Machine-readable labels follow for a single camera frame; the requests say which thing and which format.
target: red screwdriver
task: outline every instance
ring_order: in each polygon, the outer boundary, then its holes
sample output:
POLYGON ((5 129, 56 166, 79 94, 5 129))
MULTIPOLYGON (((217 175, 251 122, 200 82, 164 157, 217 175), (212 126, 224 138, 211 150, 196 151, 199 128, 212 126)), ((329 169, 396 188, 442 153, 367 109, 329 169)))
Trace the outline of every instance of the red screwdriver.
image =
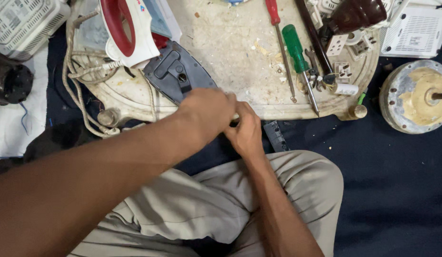
POLYGON ((292 85, 291 71, 289 69, 288 58, 286 57, 283 38, 281 37, 281 32, 278 25, 281 22, 281 19, 278 16, 277 2, 275 0, 265 0, 265 4, 267 5, 268 13, 270 14, 270 18, 272 20, 272 25, 275 26, 275 29, 277 30, 279 47, 281 48, 281 56, 283 56, 284 67, 286 68, 286 76, 288 77, 289 87, 291 88, 291 100, 292 102, 296 103, 297 100, 295 99, 294 86, 292 85))

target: dark blue floor mat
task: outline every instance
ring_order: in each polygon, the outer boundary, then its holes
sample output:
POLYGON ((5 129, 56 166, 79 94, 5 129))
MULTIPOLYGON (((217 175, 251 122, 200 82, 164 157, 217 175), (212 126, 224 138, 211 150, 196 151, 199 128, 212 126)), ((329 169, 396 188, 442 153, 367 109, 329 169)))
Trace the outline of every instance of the dark blue floor mat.
MULTIPOLYGON (((64 31, 65 26, 50 39, 48 119, 53 123, 81 117, 64 97, 60 80, 64 31)), ((392 63, 397 68, 414 60, 380 58, 364 100, 368 115, 361 120, 342 122, 331 115, 278 123, 291 149, 324 155, 343 173, 336 256, 442 256, 442 127, 421 135, 404 134, 386 123, 378 106, 379 89, 389 74, 383 66, 392 63)), ((435 60, 442 63, 442 49, 435 60)), ((90 112, 98 112, 97 103, 89 97, 87 102, 90 112)), ((271 153, 265 135, 263 144, 271 153)), ((192 175, 238 158, 220 135, 177 167, 192 175)))

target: forearm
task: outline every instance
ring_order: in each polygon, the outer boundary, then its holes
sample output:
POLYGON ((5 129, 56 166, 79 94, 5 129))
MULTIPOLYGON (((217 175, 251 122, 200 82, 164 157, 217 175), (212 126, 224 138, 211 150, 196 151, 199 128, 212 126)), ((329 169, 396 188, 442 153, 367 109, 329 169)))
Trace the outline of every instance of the forearm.
POLYGON ((177 112, 0 176, 0 256, 67 254, 124 198, 209 141, 195 123, 177 112))
POLYGON ((324 256, 292 206, 266 156, 245 160, 259 197, 264 231, 275 257, 324 256))

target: black motor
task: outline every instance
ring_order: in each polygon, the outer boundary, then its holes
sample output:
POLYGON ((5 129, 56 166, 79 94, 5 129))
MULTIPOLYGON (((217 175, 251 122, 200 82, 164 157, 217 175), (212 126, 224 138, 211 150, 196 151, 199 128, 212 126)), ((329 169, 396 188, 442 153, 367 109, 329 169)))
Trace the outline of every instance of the black motor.
POLYGON ((0 54, 0 105, 25 101, 33 81, 28 67, 0 54))

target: green screwdriver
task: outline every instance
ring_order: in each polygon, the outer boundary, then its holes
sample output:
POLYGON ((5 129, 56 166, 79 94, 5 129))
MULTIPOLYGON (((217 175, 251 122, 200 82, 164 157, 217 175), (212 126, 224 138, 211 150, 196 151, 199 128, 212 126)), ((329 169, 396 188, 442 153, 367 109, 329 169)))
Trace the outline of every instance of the green screwdriver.
POLYGON ((294 69, 295 72, 298 74, 302 73, 304 75, 305 84, 308 90, 309 99, 311 101, 311 105, 313 106, 313 109, 315 113, 319 117, 319 109, 318 105, 316 104, 315 95, 313 95, 313 90, 311 89, 311 86, 308 81, 308 77, 306 75, 306 71, 309 70, 308 62, 305 61, 303 56, 303 48, 302 44, 300 43, 300 40, 298 39, 297 31, 295 30, 295 26, 292 24, 287 25, 283 28, 283 38, 286 42, 286 45, 288 46, 289 54, 291 55, 292 59, 294 59, 294 69))

